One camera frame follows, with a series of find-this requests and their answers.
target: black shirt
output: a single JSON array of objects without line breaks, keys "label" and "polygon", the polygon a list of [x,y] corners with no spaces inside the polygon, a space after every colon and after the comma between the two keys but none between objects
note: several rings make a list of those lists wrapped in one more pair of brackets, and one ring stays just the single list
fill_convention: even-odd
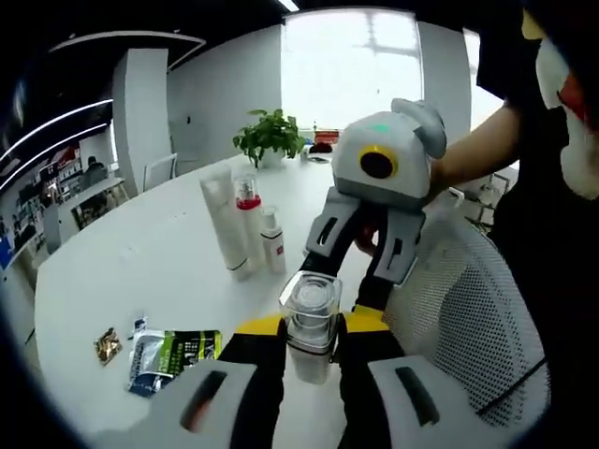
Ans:
[{"label": "black shirt", "polygon": [[489,12],[492,21],[480,33],[478,85],[522,116],[519,179],[500,201],[490,237],[541,336],[554,400],[576,385],[577,362],[596,352],[599,201],[577,196],[563,180],[560,153],[569,140],[565,114],[545,107],[535,70],[540,41],[523,38],[521,7],[508,3]]}]

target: human hand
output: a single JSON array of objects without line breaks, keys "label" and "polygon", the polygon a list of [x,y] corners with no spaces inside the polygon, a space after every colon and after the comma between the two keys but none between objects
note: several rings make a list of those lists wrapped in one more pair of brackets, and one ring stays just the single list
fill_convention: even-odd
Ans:
[{"label": "human hand", "polygon": [[[431,203],[438,195],[440,195],[447,185],[444,182],[443,170],[440,160],[433,160],[431,163],[431,186],[425,200],[425,206]],[[374,234],[381,227],[382,220],[380,217],[372,218],[362,229],[358,236],[354,239],[354,243],[360,251],[366,253],[370,257],[374,256],[376,245],[373,242]]]}]

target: green plant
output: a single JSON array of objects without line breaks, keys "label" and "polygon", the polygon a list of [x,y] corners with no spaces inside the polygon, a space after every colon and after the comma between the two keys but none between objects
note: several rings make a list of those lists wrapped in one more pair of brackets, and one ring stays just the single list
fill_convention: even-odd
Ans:
[{"label": "green plant", "polygon": [[285,119],[281,109],[276,109],[272,114],[263,109],[256,109],[250,110],[248,114],[260,116],[258,123],[240,129],[240,133],[233,138],[233,145],[239,148],[256,168],[266,150],[283,152],[289,159],[293,159],[306,143],[306,139],[298,135],[296,118],[287,116]]}]

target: cable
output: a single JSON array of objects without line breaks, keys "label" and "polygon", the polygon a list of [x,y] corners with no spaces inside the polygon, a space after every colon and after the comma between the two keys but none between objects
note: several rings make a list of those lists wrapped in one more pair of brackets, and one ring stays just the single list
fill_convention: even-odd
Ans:
[{"label": "cable", "polygon": [[533,374],[535,374],[543,365],[545,365],[546,362],[547,362],[546,358],[543,357],[541,360],[539,360],[536,363],[536,365],[534,365],[532,368],[530,368],[528,371],[526,371],[522,375],[522,377],[520,377],[512,386],[507,388],[501,395],[499,395],[497,398],[493,399],[491,402],[489,402],[483,408],[478,410],[476,412],[476,414],[478,416],[482,416],[483,414],[487,414],[489,411],[491,411],[497,405],[501,404],[504,400],[509,398],[512,395],[512,393],[514,393],[518,389],[518,387],[520,387],[522,384],[524,384]]}]

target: ceiling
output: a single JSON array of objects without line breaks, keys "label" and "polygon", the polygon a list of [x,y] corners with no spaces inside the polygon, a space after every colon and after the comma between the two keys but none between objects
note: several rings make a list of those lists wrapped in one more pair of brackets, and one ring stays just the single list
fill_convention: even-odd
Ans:
[{"label": "ceiling", "polygon": [[[394,7],[416,12],[427,22],[476,28],[472,4],[476,0],[296,0],[300,10],[321,7]],[[206,45],[181,62],[232,38],[281,23],[288,13],[276,0],[55,0],[11,5],[19,31],[0,31],[11,44],[8,82],[0,86],[0,138],[4,153],[19,138],[72,109],[110,98],[116,64],[128,48],[168,48],[169,63],[196,44],[164,37],[111,37],[83,42],[49,52],[72,38],[123,30],[167,32],[204,39]],[[88,109],[28,138],[4,160],[30,160],[57,141],[83,129],[107,123],[110,104]]]}]

